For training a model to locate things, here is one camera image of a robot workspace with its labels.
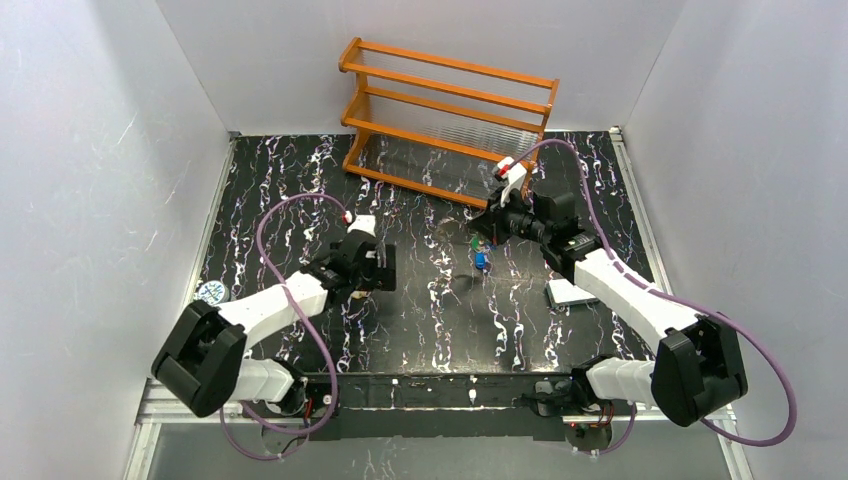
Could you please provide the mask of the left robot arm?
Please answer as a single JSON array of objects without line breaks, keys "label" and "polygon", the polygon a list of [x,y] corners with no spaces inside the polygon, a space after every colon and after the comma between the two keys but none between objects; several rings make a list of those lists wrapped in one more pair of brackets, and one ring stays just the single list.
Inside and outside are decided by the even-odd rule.
[{"label": "left robot arm", "polygon": [[305,398],[304,375],[284,361],[249,359],[248,351],[356,292],[391,292],[396,284],[395,245],[354,229],[282,284],[219,306],[202,299],[189,303],[151,374],[200,418],[229,401],[265,401],[296,411]]}]

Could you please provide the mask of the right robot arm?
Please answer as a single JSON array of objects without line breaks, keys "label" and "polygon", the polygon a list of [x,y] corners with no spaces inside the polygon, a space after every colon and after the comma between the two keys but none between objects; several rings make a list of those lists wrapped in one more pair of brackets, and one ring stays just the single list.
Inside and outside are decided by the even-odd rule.
[{"label": "right robot arm", "polygon": [[581,226],[573,195],[536,194],[527,203],[496,191],[469,228],[493,246],[512,237],[535,242],[552,270],[599,300],[650,348],[651,361],[599,355],[573,368],[574,403],[642,403],[686,427],[747,394],[737,333],[713,314],[661,298]]}]

